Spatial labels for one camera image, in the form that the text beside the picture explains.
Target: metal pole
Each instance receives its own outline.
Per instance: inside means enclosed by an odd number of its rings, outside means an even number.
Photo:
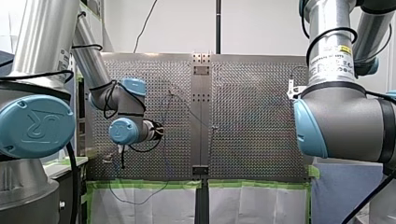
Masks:
[[[221,54],[221,0],[216,0],[216,54]]]

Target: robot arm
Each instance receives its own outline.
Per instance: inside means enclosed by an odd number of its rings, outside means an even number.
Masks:
[[[16,159],[49,156],[74,135],[76,119],[64,88],[72,42],[78,67],[100,110],[115,110],[111,140],[131,145],[160,139],[162,125],[143,119],[146,83],[137,78],[111,80],[88,23],[78,16],[78,0],[29,0],[12,72],[0,77],[0,155]]]
[[[396,107],[366,97],[366,90],[355,83],[354,59],[366,69],[356,70],[358,75],[372,70],[374,58],[365,59],[378,50],[396,1],[361,4],[364,13],[353,50],[349,13],[357,5],[355,0],[306,4],[305,18],[311,24],[310,78],[294,103],[298,144],[311,156],[394,164]]]
[[[74,46],[94,44],[92,33],[85,16],[78,18]],[[78,68],[90,89],[89,100],[99,110],[115,110],[119,119],[109,128],[111,140],[119,145],[131,145],[162,137],[158,132],[162,125],[143,119],[146,110],[146,83],[137,78],[125,78],[120,83],[111,80],[102,56],[96,48],[73,50]]]
[[[361,21],[358,40],[353,46],[355,73],[357,76],[374,74],[378,68],[375,54],[381,47],[391,19],[396,9],[396,1],[365,0],[361,1]]]

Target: blue joint cap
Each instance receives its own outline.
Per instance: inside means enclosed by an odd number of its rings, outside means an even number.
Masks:
[[[304,100],[294,102],[298,148],[309,156],[328,158],[328,152],[314,115]]]
[[[121,80],[123,86],[126,87],[128,92],[146,96],[146,82],[139,78],[123,78]]]
[[[379,60],[378,57],[375,57],[375,61],[374,64],[371,66],[369,72],[367,73],[367,75],[373,75],[378,71],[378,67],[379,67]]]
[[[396,98],[396,91],[388,91],[387,95]]]
[[[0,123],[0,153],[18,159],[58,152],[76,128],[69,105],[48,95],[30,95],[9,103],[0,110]]]
[[[118,145],[131,145],[139,138],[139,129],[130,119],[114,120],[108,128],[111,140]]]

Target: white plastic sheet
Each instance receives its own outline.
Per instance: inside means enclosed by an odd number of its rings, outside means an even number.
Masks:
[[[305,224],[307,218],[307,186],[238,182],[239,187],[216,185],[209,189],[210,223],[215,224]],[[112,188],[118,200],[107,187],[92,190],[89,199],[91,224],[194,224],[195,188],[173,186],[141,203],[159,186]]]
[[[90,204],[91,224],[193,224],[195,215],[195,191],[194,188],[179,189],[173,186],[171,189],[161,190],[153,195],[146,203],[142,203],[159,187],[148,189],[112,188],[94,189]]]
[[[306,189],[213,188],[210,223],[305,224],[307,193]]]

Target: silver metal tube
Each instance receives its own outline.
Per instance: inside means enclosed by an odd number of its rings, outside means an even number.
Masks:
[[[84,16],[79,17],[76,28],[74,46],[86,46],[96,44]],[[107,73],[100,51],[97,48],[73,49],[78,68],[84,76],[84,82],[88,88],[104,86],[111,81]]]
[[[362,12],[361,21],[358,28],[358,41],[353,46],[353,57],[356,63],[370,63],[373,56],[381,47],[381,42],[385,36],[394,11],[387,14],[368,14]]]
[[[76,29],[78,0],[28,0],[10,77],[67,69]],[[59,91],[65,75],[25,79],[23,82]]]
[[[337,27],[349,27],[349,13],[354,6],[356,0],[310,0],[305,7],[305,18],[310,22],[311,43],[323,32]],[[351,48],[350,32],[334,31],[321,38],[309,56],[309,85],[326,81],[354,81]],[[349,55],[340,49],[349,49]],[[344,61],[351,67],[339,66]]]

